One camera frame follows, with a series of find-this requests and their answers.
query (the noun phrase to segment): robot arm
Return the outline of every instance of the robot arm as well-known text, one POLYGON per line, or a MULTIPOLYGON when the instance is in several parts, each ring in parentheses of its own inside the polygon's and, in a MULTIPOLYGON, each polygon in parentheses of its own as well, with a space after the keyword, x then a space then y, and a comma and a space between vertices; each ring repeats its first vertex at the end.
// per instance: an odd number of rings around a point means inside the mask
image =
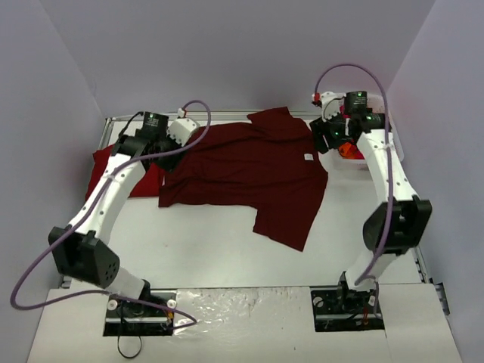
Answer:
POLYGON ((66 228, 54 227, 48 240, 53 244, 66 230, 85 216, 95 202, 106 180, 112 178, 109 188, 95 205, 85 222, 58 248, 52 251, 57 270, 62 275, 94 284, 110 293, 132 299, 149 300, 150 284, 135 277, 120 265, 119 257, 107 245, 119 212, 131 190, 143 178, 151 163, 171 172, 185 153, 157 160, 138 161, 112 176, 113 170, 126 161, 147 154, 179 149, 200 128, 192 119, 179 114, 168 126, 168 117, 143 113, 143 126, 135 136, 123 135, 115 143, 100 181, 79 213, 66 228))
POLYGON ((379 206, 363 226, 363 239, 367 249, 343 273, 340 280, 345 290, 369 291, 374 286, 373 281, 365 280, 360 284, 356 281, 374 258, 374 252, 383 233, 389 195, 386 152, 388 147, 392 153, 393 179, 389 235, 383 254, 374 263, 368 275, 378 279, 391 262, 419 244, 432 206, 428 200, 420 200, 405 176, 396 154, 391 130, 389 144, 385 143, 385 115, 373 113, 373 110, 368 108, 367 92, 350 92, 343 97, 326 92, 316 104, 323 110, 321 118, 310 124, 317 150, 324 154, 346 142, 355 144, 365 157, 377 192, 379 206), (340 109, 339 104, 334 101, 342 98, 344 103, 340 109))

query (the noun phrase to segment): white basket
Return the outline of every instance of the white basket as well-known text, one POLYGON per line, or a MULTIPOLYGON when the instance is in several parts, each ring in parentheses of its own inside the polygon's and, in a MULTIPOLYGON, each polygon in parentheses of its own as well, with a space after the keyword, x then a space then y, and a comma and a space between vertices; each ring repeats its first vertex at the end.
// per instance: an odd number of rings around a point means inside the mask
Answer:
MULTIPOLYGON (((368 102, 368 107, 372 108, 373 112, 375 113, 384 112, 383 98, 380 95, 373 95, 371 93, 368 93, 367 102, 368 102)), ((395 123, 393 122, 393 117, 390 111, 389 111, 389 116, 390 116, 390 125, 392 126, 393 142, 395 143, 396 154, 399 156, 399 160, 403 161, 404 154, 403 154, 402 144, 400 144, 399 134, 396 131, 395 123)), ((344 157, 341 157, 338 150, 331 150, 330 152, 333 154, 334 166, 337 169, 367 169, 368 167, 366 160, 345 159, 344 157)))

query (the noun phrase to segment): wire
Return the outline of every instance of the wire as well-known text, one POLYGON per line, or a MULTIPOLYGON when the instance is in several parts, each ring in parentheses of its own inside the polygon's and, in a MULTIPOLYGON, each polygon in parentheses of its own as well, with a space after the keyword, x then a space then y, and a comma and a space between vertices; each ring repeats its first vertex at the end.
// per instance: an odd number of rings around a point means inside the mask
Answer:
MULTIPOLYGON (((121 170, 123 170, 124 168, 126 168, 128 165, 131 165, 133 163, 137 163, 138 161, 149 160, 149 159, 156 159, 158 157, 167 157, 167 156, 170 156, 170 155, 175 155, 175 154, 183 153, 184 151, 187 151, 187 150, 191 149, 193 146, 195 146, 200 141, 202 141, 202 139, 205 137, 205 135, 209 131, 210 123, 212 121, 212 113, 211 113, 210 108, 208 107, 208 105, 205 102, 201 101, 201 100, 193 100, 193 101, 190 101, 190 102, 186 103, 185 106, 182 107, 182 109, 185 110, 186 107, 190 106, 191 104, 201 104, 202 106, 205 107, 206 113, 207 113, 206 127, 203 130, 203 132, 201 133, 201 135, 195 141, 193 141, 190 144, 185 145, 184 147, 181 147, 181 148, 179 148, 177 150, 166 151, 166 152, 157 153, 157 154, 144 155, 144 156, 141 156, 141 157, 135 157, 133 159, 130 159, 130 160, 126 161, 125 163, 121 164, 120 166, 118 166, 117 168, 115 168, 113 170, 113 172, 111 173, 110 176, 111 177, 114 177, 116 174, 118 174, 119 172, 121 172, 121 170)), ((25 282, 25 280, 32 273, 32 271, 34 270, 34 268, 37 267, 37 265, 46 256, 48 256, 53 250, 55 250, 57 247, 59 247, 59 245, 61 245, 63 242, 65 242, 65 240, 69 236, 71 236, 77 230, 77 228, 79 228, 86 221, 86 219, 91 215, 91 213, 94 210, 94 208, 96 207, 96 205, 99 203, 99 200, 103 197, 104 193, 109 188, 109 186, 110 186, 110 184, 111 184, 112 181, 113 181, 113 178, 107 178, 106 179, 105 183, 101 187, 99 193, 96 195, 96 197, 95 197, 94 201, 92 202, 91 206, 88 208, 86 214, 74 226, 72 226, 71 229, 69 229, 68 231, 66 231, 51 246, 49 246, 49 248, 47 248, 44 252, 42 252, 32 262, 32 264, 29 267, 27 267, 27 269, 25 270, 25 272, 20 276, 19 280, 15 284, 14 289, 12 290, 12 293, 10 295, 10 305, 14 309, 16 309, 16 310, 22 310, 22 311, 39 309, 39 308, 43 308, 45 306, 49 306, 49 305, 52 305, 52 304, 58 303, 60 301, 64 301, 64 300, 67 300, 67 299, 76 297, 76 296, 88 295, 88 294, 91 294, 91 293, 99 293, 101 295, 111 295, 109 292, 104 291, 104 290, 85 290, 85 291, 79 291, 79 292, 76 292, 76 293, 70 293, 70 294, 67 294, 65 296, 61 296, 61 297, 58 297, 58 298, 55 298, 55 299, 51 299, 49 301, 40 302, 40 303, 33 304, 33 305, 27 305, 26 306, 26 305, 21 305, 21 304, 19 304, 17 302, 18 292, 19 292, 20 288, 22 287, 23 283, 25 282)), ((121 299, 121 300, 125 300, 125 301, 129 301, 131 303, 138 303, 138 304, 142 304, 142 305, 145 305, 145 306, 151 306, 152 308, 155 308, 155 309, 161 309, 164 312, 172 312, 174 314, 180 314, 180 315, 185 316, 186 318, 188 318, 188 319, 191 320, 190 323, 183 324, 183 325, 179 325, 177 327, 174 327, 173 329, 181 329, 183 327, 190 327, 190 326, 195 325, 197 323, 197 319, 195 319, 193 316, 187 314, 186 312, 181 312, 181 311, 179 311, 177 309, 169 308, 168 306, 162 306, 162 305, 154 304, 152 302, 138 300, 138 299, 131 299, 131 298, 128 298, 126 296, 120 296, 120 295, 117 295, 117 294, 112 294, 112 296, 114 298, 121 299)))
POLYGON ((336 101, 336 100, 341 101, 341 100, 343 100, 343 99, 344 99, 344 97, 340 97, 340 98, 333 98, 331 101, 329 101, 329 102, 326 104, 326 106, 324 106, 324 110, 323 110, 323 118, 324 118, 324 119, 326 118, 326 109, 327 109, 327 107, 328 107, 328 106, 331 104, 331 102, 336 101))
POLYGON ((129 124, 131 123, 131 121, 133 121, 135 119, 136 116, 141 116, 143 114, 143 112, 141 111, 138 111, 137 113, 135 113, 131 119, 128 120, 128 122, 125 124, 125 126, 121 129, 121 131, 119 132, 118 134, 118 140, 121 138, 121 136, 124 135, 124 133, 126 132, 126 130, 128 129, 129 127, 129 124))
MULTIPOLYGON (((389 124, 390 124, 390 118, 389 118, 389 112, 388 112, 388 100, 386 99, 386 92, 385 89, 383 88, 381 82, 378 80, 378 78, 367 68, 360 66, 359 64, 353 64, 353 63, 342 63, 342 64, 336 64, 332 67, 327 68, 323 74, 321 74, 318 78, 318 81, 316 82, 315 86, 315 95, 318 93, 318 88, 319 84, 321 83, 321 80, 323 79, 326 74, 339 67, 356 67, 359 68, 360 70, 363 70, 366 72, 377 84, 381 97, 383 99, 383 108, 384 108, 384 113, 385 113, 385 144, 389 144, 389 124)), ((388 173, 388 204, 386 207, 386 215, 385 215, 385 224, 383 225, 383 232, 381 234, 380 242, 378 244, 377 250, 374 251, 373 254, 373 259, 371 259, 370 263, 368 264, 367 268, 361 273, 361 275, 355 280, 355 285, 359 285, 363 280, 366 280, 368 278, 368 274, 370 273, 371 269, 374 267, 375 263, 377 262, 378 258, 382 255, 383 249, 385 248, 386 240, 388 238, 388 233, 390 230, 390 220, 392 217, 392 209, 393 209, 393 170, 392 170, 392 151, 388 147, 386 149, 386 159, 387 159, 387 173, 388 173)))
POLYGON ((121 334, 123 332, 123 326, 124 324, 128 324, 126 319, 124 319, 124 301, 121 301, 119 304, 118 309, 116 310, 116 313, 119 316, 119 327, 118 327, 118 340, 117 340, 117 345, 118 345, 118 352, 124 359, 134 359, 136 358, 139 353, 143 350, 143 339, 141 336, 138 336, 139 339, 139 350, 134 354, 134 355, 125 355, 123 352, 121 352, 121 348, 119 347, 119 341, 121 340, 121 334))

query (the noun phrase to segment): red fabric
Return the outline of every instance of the red fabric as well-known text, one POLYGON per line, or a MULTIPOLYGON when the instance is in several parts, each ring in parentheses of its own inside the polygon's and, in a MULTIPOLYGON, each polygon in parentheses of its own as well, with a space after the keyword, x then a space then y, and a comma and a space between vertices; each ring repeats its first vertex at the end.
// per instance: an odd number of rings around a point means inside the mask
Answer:
POLYGON ((165 175, 159 206, 252 206, 254 232, 302 251, 327 184, 312 134, 287 108, 248 118, 252 123, 212 126, 165 175))
MULTIPOLYGON (((99 179, 101 179, 104 170, 106 169, 107 160, 109 159, 109 156, 111 154, 111 149, 113 149, 113 145, 108 146, 103 150, 98 150, 92 154, 92 157, 94 158, 94 168, 92 169, 91 180, 89 181, 88 185, 88 191, 85 194, 86 200, 91 195, 92 191, 99 182, 99 179)), ((150 169, 133 188, 129 197, 158 197, 158 178, 159 174, 163 176, 163 173, 164 171, 162 169, 160 169, 155 164, 151 164, 150 169)))

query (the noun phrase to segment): black cable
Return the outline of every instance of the black cable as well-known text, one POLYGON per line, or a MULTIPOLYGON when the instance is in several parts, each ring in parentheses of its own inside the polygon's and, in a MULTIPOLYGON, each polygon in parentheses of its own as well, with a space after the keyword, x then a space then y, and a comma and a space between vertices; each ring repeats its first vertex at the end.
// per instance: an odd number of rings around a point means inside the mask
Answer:
POLYGON ((143 349, 143 339, 138 336, 139 338, 139 350, 136 354, 134 355, 125 355, 123 352, 121 352, 121 348, 119 347, 119 340, 121 339, 121 333, 123 332, 123 325, 124 324, 128 324, 128 322, 126 321, 126 319, 124 319, 124 308, 123 308, 123 304, 124 304, 124 300, 121 300, 121 302, 119 303, 119 308, 116 310, 118 316, 119 316, 119 327, 118 327, 118 352, 120 353, 120 355, 124 358, 124 359, 134 359, 136 358, 142 351, 143 349))
POLYGON ((341 100, 343 100, 343 99, 344 99, 344 97, 340 97, 340 98, 333 98, 331 101, 329 101, 329 102, 326 104, 326 106, 324 106, 324 110, 323 110, 323 119, 325 119, 325 118, 326 118, 326 109, 327 109, 327 107, 328 107, 328 106, 331 104, 331 102, 333 102, 333 101, 341 101, 341 100))
POLYGON ((121 138, 121 136, 124 135, 124 133, 126 132, 126 130, 128 129, 128 126, 129 124, 131 123, 131 121, 133 121, 135 119, 136 116, 141 116, 143 114, 142 111, 138 111, 137 113, 135 113, 133 115, 133 117, 131 119, 128 120, 128 123, 126 123, 126 125, 123 127, 123 129, 119 132, 118 134, 118 140, 121 138))

